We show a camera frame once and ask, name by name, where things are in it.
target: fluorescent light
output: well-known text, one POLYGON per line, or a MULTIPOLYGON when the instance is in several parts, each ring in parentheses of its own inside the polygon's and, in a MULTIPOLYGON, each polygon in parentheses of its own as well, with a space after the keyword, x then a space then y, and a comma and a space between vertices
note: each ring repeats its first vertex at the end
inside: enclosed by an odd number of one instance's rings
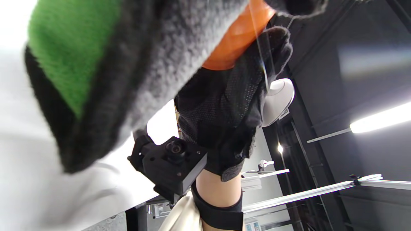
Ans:
POLYGON ((278 144, 277 150, 278 150, 278 152, 279 152, 280 154, 283 153, 284 149, 283 149, 283 147, 281 146, 281 144, 278 144))
POLYGON ((360 119, 350 125, 353 133, 369 132, 411 120, 411 102, 360 119))

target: velcro strap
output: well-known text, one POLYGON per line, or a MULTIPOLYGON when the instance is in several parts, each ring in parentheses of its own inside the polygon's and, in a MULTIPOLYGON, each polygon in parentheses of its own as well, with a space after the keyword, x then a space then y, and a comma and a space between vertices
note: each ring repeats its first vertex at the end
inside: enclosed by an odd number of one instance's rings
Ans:
POLYGON ((199 195, 194 181, 191 186, 194 203, 200 212, 202 220, 216 229, 242 231, 243 217, 242 213, 242 193, 237 203, 226 208, 219 208, 205 202, 199 195))

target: dark ceiling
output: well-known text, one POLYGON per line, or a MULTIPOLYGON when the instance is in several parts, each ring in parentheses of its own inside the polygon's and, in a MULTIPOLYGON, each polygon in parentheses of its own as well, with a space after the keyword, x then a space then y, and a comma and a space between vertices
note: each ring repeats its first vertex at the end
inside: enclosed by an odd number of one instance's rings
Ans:
MULTIPOLYGON (((308 181, 318 186, 349 180, 350 174, 381 173, 386 180, 411 181, 411 122, 306 143, 346 129, 358 118, 411 101, 410 60, 395 68, 379 68, 391 61, 390 55, 411 48, 410 11, 409 0, 331 0, 326 13, 315 18, 291 24, 288 18, 272 20, 273 25, 290 25, 294 53, 283 75, 296 87, 290 115, 264 129, 274 159, 278 141, 292 143, 295 136, 299 147, 289 144, 289 155, 305 154, 299 158, 311 165, 307 170, 312 172, 305 172, 308 181), (374 52, 373 57, 382 51, 390 55, 380 55, 378 62, 364 60, 369 72, 349 78, 342 74, 341 65, 350 59, 342 55, 349 49, 354 55, 365 50, 374 52)), ((301 168, 299 161, 291 159, 295 168, 301 168)), ((304 171, 295 171, 301 173, 290 176, 294 181, 304 177, 304 171)), ((411 230, 409 191, 355 187, 324 195, 322 200, 331 225, 314 222, 316 230, 411 230)), ((314 215, 321 213, 315 206, 312 209, 314 215)))

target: wrist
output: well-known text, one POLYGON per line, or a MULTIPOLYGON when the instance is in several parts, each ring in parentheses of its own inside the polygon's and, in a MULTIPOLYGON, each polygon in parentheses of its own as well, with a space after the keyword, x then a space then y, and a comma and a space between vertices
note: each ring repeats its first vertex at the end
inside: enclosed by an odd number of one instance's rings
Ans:
POLYGON ((196 186, 205 202, 220 208, 236 204, 241 197, 241 175, 222 182, 221 176, 203 170, 197 177, 196 186))

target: black mesh fabric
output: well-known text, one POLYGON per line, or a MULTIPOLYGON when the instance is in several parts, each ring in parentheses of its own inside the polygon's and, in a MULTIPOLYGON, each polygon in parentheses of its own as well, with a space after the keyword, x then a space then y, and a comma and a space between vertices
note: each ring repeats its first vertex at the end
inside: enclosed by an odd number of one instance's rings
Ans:
POLYGON ((228 181, 249 158, 268 84, 283 70, 292 53, 289 32, 274 27, 236 61, 234 68, 201 68, 175 97, 183 139, 213 151, 206 169, 228 181))

